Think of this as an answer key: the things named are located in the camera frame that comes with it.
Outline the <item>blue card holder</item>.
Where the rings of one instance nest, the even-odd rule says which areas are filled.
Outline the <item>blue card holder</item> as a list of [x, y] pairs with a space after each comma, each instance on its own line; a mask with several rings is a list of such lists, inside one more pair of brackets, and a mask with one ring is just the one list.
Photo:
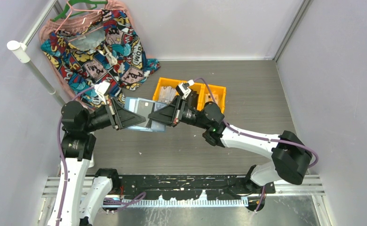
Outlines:
[[148, 118], [148, 115], [155, 112], [167, 104], [156, 102], [143, 98], [126, 97], [125, 108], [140, 116], [145, 117], [146, 121], [134, 126], [128, 127], [130, 130], [146, 131], [146, 132], [165, 132], [166, 126]]

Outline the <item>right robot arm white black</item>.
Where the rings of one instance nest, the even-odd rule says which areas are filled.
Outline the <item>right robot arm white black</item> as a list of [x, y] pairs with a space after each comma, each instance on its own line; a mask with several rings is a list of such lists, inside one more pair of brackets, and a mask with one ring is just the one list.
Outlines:
[[278, 180], [301, 185], [312, 159], [312, 152], [294, 133], [285, 130], [281, 135], [262, 134], [240, 129], [225, 122], [224, 114], [213, 101], [199, 111], [177, 95], [170, 104], [148, 117], [170, 127], [182, 122], [202, 128], [202, 136], [211, 146], [242, 149], [268, 158], [268, 163], [251, 167], [246, 175], [245, 187], [253, 194]]

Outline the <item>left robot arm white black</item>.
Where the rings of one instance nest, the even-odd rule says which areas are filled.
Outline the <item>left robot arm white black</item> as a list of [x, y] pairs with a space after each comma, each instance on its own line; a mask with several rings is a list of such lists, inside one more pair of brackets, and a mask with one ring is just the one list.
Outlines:
[[60, 181], [49, 226], [91, 226], [108, 194], [121, 191], [122, 183], [116, 169], [98, 169], [88, 194], [83, 196], [83, 184], [94, 151], [93, 132], [106, 127], [125, 129], [145, 122], [145, 117], [125, 109], [109, 99], [94, 112], [78, 101], [70, 101], [61, 109], [58, 129], [64, 131], [58, 138], [61, 150]]

